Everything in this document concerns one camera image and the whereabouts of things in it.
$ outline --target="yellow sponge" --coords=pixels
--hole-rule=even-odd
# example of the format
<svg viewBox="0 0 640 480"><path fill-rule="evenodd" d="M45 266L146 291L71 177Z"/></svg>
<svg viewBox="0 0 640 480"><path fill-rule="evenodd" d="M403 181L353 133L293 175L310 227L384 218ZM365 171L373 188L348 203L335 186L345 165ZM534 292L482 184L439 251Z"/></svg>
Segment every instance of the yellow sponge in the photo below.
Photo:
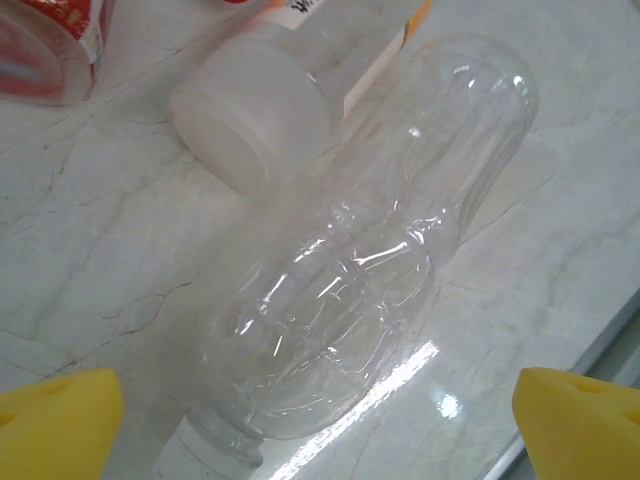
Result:
<svg viewBox="0 0 640 480"><path fill-rule="evenodd" d="M0 479L97 480L124 413L113 370L0 395Z"/></svg>
<svg viewBox="0 0 640 480"><path fill-rule="evenodd" d="M640 391L531 368L513 412L540 480L640 478Z"/></svg>

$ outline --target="white bottle cap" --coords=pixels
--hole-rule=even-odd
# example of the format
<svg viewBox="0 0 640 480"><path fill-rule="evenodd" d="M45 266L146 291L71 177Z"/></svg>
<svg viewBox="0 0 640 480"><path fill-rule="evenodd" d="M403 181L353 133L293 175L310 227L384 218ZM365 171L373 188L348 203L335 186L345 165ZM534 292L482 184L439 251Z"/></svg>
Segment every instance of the white bottle cap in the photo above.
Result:
<svg viewBox="0 0 640 480"><path fill-rule="evenodd" d="M154 480L245 480L255 470L216 450L182 419L153 465Z"/></svg>
<svg viewBox="0 0 640 480"><path fill-rule="evenodd" d="M188 78L169 111L202 164L252 197L296 177L332 132L327 101L309 75L248 34L227 41Z"/></svg>

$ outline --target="white marble countertop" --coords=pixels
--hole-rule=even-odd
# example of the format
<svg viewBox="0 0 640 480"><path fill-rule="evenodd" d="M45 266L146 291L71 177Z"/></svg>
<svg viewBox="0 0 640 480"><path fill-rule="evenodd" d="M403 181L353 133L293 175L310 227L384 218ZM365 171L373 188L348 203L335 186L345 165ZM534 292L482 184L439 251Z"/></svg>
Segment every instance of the white marble countertop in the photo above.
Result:
<svg viewBox="0 0 640 480"><path fill-rule="evenodd" d="M215 4L122 1L89 101L0 102L0 390L115 368L127 411L108 480L143 478L184 413L155 352L243 208L166 122L169 92L232 28ZM571 367L640 287L634 4L436 0L421 38L453 31L530 63L532 133L443 272L433 348L336 426L267 442L255 480L475 478L516 432L520 369Z"/></svg>

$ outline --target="red packaging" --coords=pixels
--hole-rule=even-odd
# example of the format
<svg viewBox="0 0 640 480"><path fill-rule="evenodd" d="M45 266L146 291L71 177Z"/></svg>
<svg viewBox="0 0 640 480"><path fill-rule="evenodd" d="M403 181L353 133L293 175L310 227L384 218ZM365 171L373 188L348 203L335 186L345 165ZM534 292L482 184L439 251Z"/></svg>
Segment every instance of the red packaging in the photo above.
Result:
<svg viewBox="0 0 640 480"><path fill-rule="evenodd" d="M0 94L49 105L89 96L115 0L2 0Z"/></svg>

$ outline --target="empty bottle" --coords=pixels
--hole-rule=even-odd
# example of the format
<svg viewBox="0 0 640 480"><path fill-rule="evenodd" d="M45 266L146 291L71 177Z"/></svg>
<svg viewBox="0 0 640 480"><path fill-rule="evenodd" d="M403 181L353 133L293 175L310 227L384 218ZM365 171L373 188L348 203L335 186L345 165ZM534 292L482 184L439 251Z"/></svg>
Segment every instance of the empty bottle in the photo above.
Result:
<svg viewBox="0 0 640 480"><path fill-rule="evenodd" d="M533 75L507 47L459 35L419 52L328 169L252 230L263 243L243 279L213 270L226 293L202 310L198 398L165 458L182 446L233 478L220 452L255 467L264 439L309 435L348 412L398 360L434 269L536 111Z"/></svg>
<svg viewBox="0 0 640 480"><path fill-rule="evenodd" d="M178 87L173 124L223 182L272 194L329 146L430 4L275 0Z"/></svg>

